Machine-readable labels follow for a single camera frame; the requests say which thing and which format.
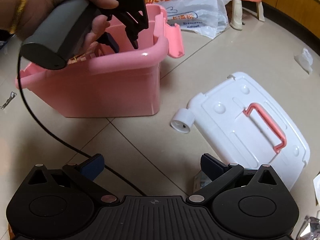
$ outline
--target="ribbed black surface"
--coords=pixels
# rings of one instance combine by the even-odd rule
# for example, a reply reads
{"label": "ribbed black surface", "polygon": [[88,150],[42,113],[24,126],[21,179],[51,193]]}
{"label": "ribbed black surface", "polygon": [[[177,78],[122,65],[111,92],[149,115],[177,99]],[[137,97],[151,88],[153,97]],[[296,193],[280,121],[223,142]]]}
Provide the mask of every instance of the ribbed black surface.
{"label": "ribbed black surface", "polygon": [[[22,236],[16,239],[28,240]],[[126,197],[119,206],[102,208],[89,227],[64,240],[242,239],[218,227],[205,208],[189,206],[179,196],[168,196]],[[284,236],[279,240],[292,239]]]}

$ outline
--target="black cable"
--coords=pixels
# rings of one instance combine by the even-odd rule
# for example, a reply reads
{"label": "black cable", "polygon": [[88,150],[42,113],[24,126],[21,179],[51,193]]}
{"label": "black cable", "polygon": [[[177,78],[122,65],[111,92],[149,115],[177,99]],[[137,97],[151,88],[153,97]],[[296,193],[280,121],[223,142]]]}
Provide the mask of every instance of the black cable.
{"label": "black cable", "polygon": [[[39,119],[35,116],[35,114],[32,112],[30,106],[27,103],[27,100],[24,96],[23,90],[22,90],[22,86],[21,86],[21,80],[20,80],[20,64],[21,64],[21,55],[19,54],[19,58],[18,58],[18,64],[17,64],[17,80],[18,80],[18,86],[19,86],[19,92],[22,98],[22,101],[25,105],[25,107],[27,108],[28,112],[31,114],[32,118],[41,126],[41,128],[50,136],[52,136],[53,138],[55,138],[58,142],[62,143],[64,146],[70,148],[71,150],[74,150],[75,152],[87,157],[87,158],[91,158],[91,156],[87,153],[84,153],[83,151],[71,146],[70,144],[68,144],[67,142],[65,142],[64,140],[60,139],[58,136],[56,136],[55,134],[53,134],[52,132],[50,132],[40,121]],[[133,183],[131,183],[130,181],[128,181],[125,177],[123,177],[121,174],[119,174],[118,172],[114,171],[112,168],[110,168],[107,165],[104,165],[104,168],[107,169],[108,171],[111,171],[114,175],[116,175],[118,178],[122,179],[125,183],[127,183],[129,186],[131,186],[132,188],[134,188],[137,192],[139,192],[142,196],[147,196],[142,190],[140,190],[137,186],[135,186]]]}

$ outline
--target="metal clip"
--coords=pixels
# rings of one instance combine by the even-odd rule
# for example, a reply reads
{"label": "metal clip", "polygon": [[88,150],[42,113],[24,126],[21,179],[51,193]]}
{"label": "metal clip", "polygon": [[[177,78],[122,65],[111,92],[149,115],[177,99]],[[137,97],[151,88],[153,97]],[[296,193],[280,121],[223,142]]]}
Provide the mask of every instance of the metal clip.
{"label": "metal clip", "polygon": [[10,93],[10,97],[7,99],[7,101],[3,104],[3,106],[0,106],[0,109],[3,110],[6,108],[6,106],[11,102],[12,99],[14,99],[16,97],[16,93],[15,92],[11,92]]}

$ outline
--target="gray handle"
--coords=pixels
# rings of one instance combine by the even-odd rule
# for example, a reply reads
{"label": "gray handle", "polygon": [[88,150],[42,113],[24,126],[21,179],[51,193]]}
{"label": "gray handle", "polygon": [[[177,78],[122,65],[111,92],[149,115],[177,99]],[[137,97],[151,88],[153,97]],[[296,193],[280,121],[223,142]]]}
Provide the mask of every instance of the gray handle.
{"label": "gray handle", "polygon": [[88,0],[65,0],[21,46],[27,60],[47,69],[64,68],[81,47],[98,8]]}

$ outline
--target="floor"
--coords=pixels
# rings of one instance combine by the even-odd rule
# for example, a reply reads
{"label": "floor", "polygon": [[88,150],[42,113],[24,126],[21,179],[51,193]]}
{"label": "floor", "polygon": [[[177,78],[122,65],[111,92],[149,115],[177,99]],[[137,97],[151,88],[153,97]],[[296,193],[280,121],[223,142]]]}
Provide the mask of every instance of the floor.
{"label": "floor", "polygon": [[[320,171],[319,108],[320,57],[314,58],[309,76],[293,59],[306,45],[291,33],[266,20],[245,14],[242,31],[229,28],[214,40],[183,32],[186,55],[166,58],[161,69],[161,110],[151,117],[66,119],[34,94],[25,91],[39,119],[56,135],[79,149],[104,155],[106,163],[148,195],[182,195],[192,192],[203,153],[216,156],[199,131],[176,132],[169,126],[177,109],[242,71],[253,77],[280,103],[311,148],[311,159],[291,193],[300,208],[299,227],[305,215],[316,215],[313,178]],[[0,104],[14,86],[19,41],[12,39],[0,51]],[[60,168],[83,157],[55,141],[33,121],[17,96],[0,110],[0,238],[8,239],[6,206],[36,163]],[[119,197],[135,195],[116,176],[103,171],[96,182]]]}

